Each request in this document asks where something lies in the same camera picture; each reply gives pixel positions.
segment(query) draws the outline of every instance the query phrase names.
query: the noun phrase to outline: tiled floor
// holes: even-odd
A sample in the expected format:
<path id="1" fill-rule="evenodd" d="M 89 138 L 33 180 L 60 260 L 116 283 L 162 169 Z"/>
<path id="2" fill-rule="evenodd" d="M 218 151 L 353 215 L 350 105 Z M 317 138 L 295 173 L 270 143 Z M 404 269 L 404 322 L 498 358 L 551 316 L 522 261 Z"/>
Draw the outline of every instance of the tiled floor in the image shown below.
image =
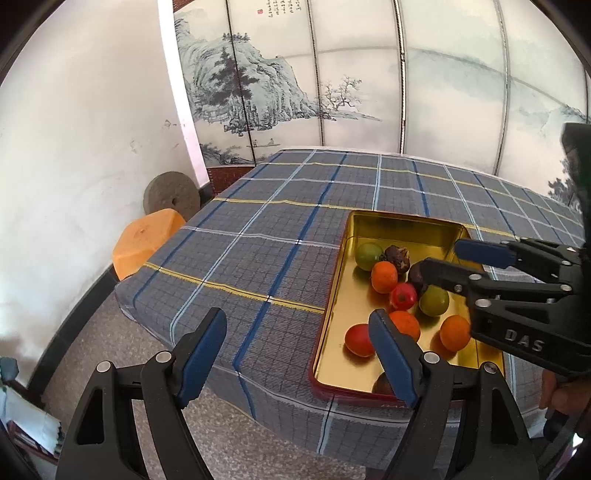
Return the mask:
<path id="1" fill-rule="evenodd" d="M 49 384 L 49 412 L 68 425 L 95 366 L 109 359 L 118 367 L 145 362 L 162 345 L 119 311 L 111 295 L 82 330 Z M 148 474 L 164 479 L 143 408 L 136 402 L 138 434 Z M 364 468 L 319 457 L 254 423 L 207 388 L 184 411 L 203 459 L 216 480 L 357 480 Z"/>

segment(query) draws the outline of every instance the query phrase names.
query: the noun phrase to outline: cherry tomato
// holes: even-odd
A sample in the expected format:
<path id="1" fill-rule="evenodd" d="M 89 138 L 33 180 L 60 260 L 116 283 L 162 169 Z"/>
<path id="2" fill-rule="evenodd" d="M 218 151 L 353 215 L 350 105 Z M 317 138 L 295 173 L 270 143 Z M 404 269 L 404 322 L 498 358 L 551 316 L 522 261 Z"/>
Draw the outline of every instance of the cherry tomato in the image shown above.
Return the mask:
<path id="1" fill-rule="evenodd" d="M 399 283 L 390 292 L 390 305 L 396 310 L 408 310 L 417 299 L 417 291 L 410 283 Z"/>
<path id="2" fill-rule="evenodd" d="M 367 323 L 353 325 L 345 333 L 345 346 L 358 356 L 372 356 L 375 353 L 374 346 L 369 339 Z"/>

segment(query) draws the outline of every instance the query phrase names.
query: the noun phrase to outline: human hand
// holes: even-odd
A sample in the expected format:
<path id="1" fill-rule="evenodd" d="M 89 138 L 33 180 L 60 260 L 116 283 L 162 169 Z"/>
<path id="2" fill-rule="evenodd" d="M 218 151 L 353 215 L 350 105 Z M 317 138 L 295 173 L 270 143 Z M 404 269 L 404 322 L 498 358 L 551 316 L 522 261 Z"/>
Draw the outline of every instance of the human hand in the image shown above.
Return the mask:
<path id="1" fill-rule="evenodd" d="M 552 407 L 566 415 L 580 414 L 591 398 L 591 379 L 585 378 L 558 386 L 556 375 L 542 372 L 540 408 Z"/>

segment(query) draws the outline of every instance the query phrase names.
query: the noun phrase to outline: table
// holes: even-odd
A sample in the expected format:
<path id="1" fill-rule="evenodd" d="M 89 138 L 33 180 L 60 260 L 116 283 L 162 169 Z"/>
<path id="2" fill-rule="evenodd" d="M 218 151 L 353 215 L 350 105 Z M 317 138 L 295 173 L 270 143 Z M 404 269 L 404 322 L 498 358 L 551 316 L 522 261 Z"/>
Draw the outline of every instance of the table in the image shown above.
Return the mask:
<path id="1" fill-rule="evenodd" d="M 207 382 L 220 398 L 301 447 L 385 468 L 411 411 L 324 401 L 307 380 L 352 209 L 448 219 L 486 241 L 583 242 L 576 212 L 497 177 L 400 155 L 282 150 L 214 198 L 116 295 L 167 346 L 221 307 L 228 335 Z M 526 425 L 539 430 L 540 369 L 505 355 L 505 370 Z M 458 422 L 452 410 L 436 466 L 449 461 Z"/>

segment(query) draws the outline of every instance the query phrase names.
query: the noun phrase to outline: red brick base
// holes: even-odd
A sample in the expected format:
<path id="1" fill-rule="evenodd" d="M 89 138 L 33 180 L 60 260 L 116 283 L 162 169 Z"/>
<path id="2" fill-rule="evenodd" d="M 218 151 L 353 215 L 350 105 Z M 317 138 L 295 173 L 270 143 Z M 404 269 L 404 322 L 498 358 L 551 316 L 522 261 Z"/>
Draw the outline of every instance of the red brick base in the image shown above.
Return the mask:
<path id="1" fill-rule="evenodd" d="M 253 167 L 213 167 L 207 169 L 212 183 L 213 196 L 219 195 L 232 183 L 250 172 Z"/>

